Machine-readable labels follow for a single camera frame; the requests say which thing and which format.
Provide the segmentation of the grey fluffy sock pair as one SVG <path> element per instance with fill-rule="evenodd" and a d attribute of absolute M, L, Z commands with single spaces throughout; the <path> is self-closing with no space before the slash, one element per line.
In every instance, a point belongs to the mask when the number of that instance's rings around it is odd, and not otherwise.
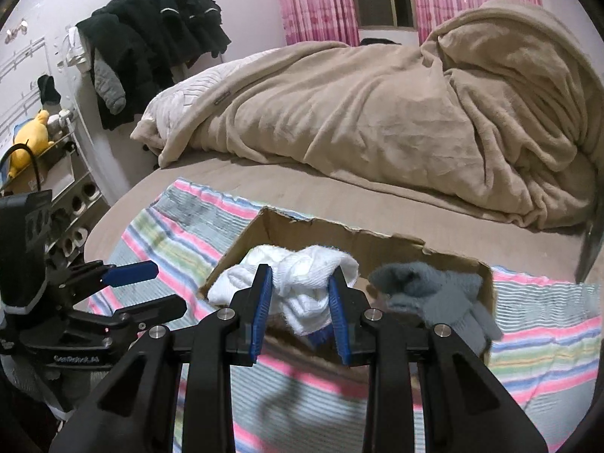
<path fill-rule="evenodd" d="M 503 339 L 478 299 L 483 278 L 476 273 L 438 270 L 423 262 L 392 263 L 374 270 L 368 282 L 388 311 L 413 315 L 427 327 L 446 324 L 476 355 Z"/>

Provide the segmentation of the white sock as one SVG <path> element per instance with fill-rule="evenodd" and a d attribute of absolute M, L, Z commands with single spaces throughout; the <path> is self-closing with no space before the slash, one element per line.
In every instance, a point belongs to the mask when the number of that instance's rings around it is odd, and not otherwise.
<path fill-rule="evenodd" d="M 341 269 L 352 287 L 359 276 L 358 262 L 345 251 L 323 245 L 309 245 L 289 251 L 275 245 L 251 248 L 236 265 L 221 272 L 207 293 L 213 305 L 228 305 L 239 290 L 250 287 L 260 265 L 272 270 L 272 297 L 269 315 L 279 317 L 307 346 L 305 336 L 332 324 L 328 283 Z"/>

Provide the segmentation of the blue tissue pack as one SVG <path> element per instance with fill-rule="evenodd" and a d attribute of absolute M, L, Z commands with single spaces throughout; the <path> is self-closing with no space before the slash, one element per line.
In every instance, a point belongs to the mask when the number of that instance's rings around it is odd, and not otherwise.
<path fill-rule="evenodd" d="M 328 324 L 314 332 L 308 333 L 305 339 L 308 340 L 309 346 L 315 349 L 328 344 L 333 339 L 333 335 L 333 325 Z"/>

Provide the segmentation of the striped colourful towel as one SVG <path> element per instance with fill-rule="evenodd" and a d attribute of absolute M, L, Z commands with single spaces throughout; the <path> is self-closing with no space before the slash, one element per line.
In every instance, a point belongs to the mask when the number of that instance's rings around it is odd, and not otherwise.
<path fill-rule="evenodd" d="M 158 276 L 90 298 L 108 315 L 155 297 L 177 294 L 196 324 L 212 308 L 200 288 L 259 212 L 257 203 L 178 179 L 127 218 L 109 262 L 151 260 Z M 545 438 L 558 449 L 586 415 L 596 388 L 602 339 L 600 290 L 547 277 L 493 271 L 496 322 L 504 337 L 489 369 Z M 233 368 L 233 420 L 240 452 L 356 452 L 364 435 L 367 389 L 276 352 L 251 368 Z"/>

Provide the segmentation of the yellow plush toy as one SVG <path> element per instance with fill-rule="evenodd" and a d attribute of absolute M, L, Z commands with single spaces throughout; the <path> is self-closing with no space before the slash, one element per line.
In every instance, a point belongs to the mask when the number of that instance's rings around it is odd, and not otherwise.
<path fill-rule="evenodd" d="M 44 153 L 54 142 L 49 137 L 47 123 L 50 114 L 46 109 L 41 109 L 33 120 L 28 121 L 14 137 L 14 144 L 24 144 L 35 157 Z M 26 150 L 18 149 L 10 156 L 10 168 L 8 177 L 14 178 L 21 170 L 32 162 L 31 156 Z"/>

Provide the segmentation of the brown bed sheet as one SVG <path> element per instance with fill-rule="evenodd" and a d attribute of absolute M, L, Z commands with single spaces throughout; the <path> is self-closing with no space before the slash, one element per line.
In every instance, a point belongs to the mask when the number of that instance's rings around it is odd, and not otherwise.
<path fill-rule="evenodd" d="M 197 151 L 154 171 L 124 194 L 92 229 L 86 260 L 107 259 L 134 217 L 179 177 L 350 227 L 421 238 L 436 251 L 536 276 L 573 280 L 581 253 L 582 238 L 575 233 L 532 232 L 343 183 L 304 166 L 260 165 Z"/>

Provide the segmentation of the white quilted duvet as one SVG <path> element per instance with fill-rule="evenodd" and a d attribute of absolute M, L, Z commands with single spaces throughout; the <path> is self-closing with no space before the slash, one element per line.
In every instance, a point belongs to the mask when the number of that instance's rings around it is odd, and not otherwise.
<path fill-rule="evenodd" d="M 172 130 L 198 98 L 243 66 L 275 51 L 276 48 L 268 49 L 232 62 L 219 63 L 160 92 L 146 107 L 130 138 L 149 149 L 161 151 Z"/>

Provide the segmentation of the brown cardboard box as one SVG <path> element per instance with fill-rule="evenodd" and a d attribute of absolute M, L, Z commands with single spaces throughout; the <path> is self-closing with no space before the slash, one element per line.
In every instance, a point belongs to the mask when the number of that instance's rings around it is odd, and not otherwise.
<path fill-rule="evenodd" d="M 271 206 L 262 208 L 247 228 L 236 237 L 200 288 L 200 295 L 212 300 L 210 290 L 219 276 L 242 262 L 243 257 L 252 248 L 266 244 L 289 251 L 299 251 L 315 244 L 345 251 L 358 263 L 359 280 L 353 286 L 364 291 L 370 302 L 378 297 L 378 293 L 368 286 L 368 274 L 386 263 L 422 262 L 441 271 L 475 274 L 482 278 L 476 299 L 480 300 L 490 313 L 495 311 L 492 270 L 477 260 L 432 251 L 425 247 L 421 239 L 354 229 L 321 218 L 304 218 L 295 213 L 273 209 Z M 355 382 L 365 381 L 368 376 L 368 372 L 361 368 L 347 370 L 339 364 L 333 346 L 327 346 L 317 352 L 311 351 L 304 342 L 293 335 L 292 330 L 286 328 L 281 317 L 269 319 L 265 346 L 276 360 L 290 360 L 296 366 L 307 366 L 314 373 L 332 373 Z"/>

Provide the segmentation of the grey hanging garment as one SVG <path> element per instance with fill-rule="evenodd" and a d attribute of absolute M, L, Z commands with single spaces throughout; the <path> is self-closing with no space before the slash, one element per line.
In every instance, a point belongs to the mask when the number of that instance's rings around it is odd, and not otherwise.
<path fill-rule="evenodd" d="M 126 93 L 122 83 L 99 50 L 94 50 L 93 84 L 97 95 L 112 115 L 119 115 L 126 106 Z"/>

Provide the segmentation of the white shelf unit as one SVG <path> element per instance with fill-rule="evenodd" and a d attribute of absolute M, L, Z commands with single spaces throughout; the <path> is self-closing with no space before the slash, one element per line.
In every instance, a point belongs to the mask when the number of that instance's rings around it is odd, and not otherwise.
<path fill-rule="evenodd" d="M 16 140 L 18 131 L 47 111 L 50 145 L 29 164 L 10 177 L 10 165 L 1 169 L 1 192 L 52 192 L 51 231 L 46 242 L 46 262 L 53 268 L 84 261 L 84 245 L 94 225 L 108 210 L 108 203 L 81 150 L 81 114 L 72 98 L 59 93 L 52 74 L 50 52 L 43 37 L 28 33 L 26 20 L 8 28 L 1 38 L 19 47 L 1 59 L 1 150 Z"/>

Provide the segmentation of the black hanging clothes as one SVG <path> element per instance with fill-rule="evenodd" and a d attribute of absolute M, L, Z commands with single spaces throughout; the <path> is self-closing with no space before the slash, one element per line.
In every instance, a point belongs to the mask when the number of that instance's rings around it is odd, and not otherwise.
<path fill-rule="evenodd" d="M 119 77 L 126 106 L 112 115 L 97 95 L 105 130 L 131 123 L 160 92 L 174 84 L 172 69 L 192 66 L 202 55 L 216 58 L 230 39 L 215 0 L 112 0 L 76 28 L 90 52 L 99 50 Z"/>

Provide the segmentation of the beige fleece blanket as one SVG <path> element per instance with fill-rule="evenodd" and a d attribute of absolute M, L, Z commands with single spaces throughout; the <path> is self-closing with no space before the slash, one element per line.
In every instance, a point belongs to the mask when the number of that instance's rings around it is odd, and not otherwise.
<path fill-rule="evenodd" d="M 189 149 L 293 162 L 367 189 L 538 230 L 591 218 L 603 83 L 545 8 L 490 0 L 418 46 L 301 42 L 198 98 L 161 167 Z"/>

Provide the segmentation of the left pink curtain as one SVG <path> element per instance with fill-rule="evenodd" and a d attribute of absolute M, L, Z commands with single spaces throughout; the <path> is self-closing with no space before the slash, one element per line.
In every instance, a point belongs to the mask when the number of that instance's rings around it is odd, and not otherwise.
<path fill-rule="evenodd" d="M 279 0 L 286 42 L 359 44 L 354 0 Z"/>

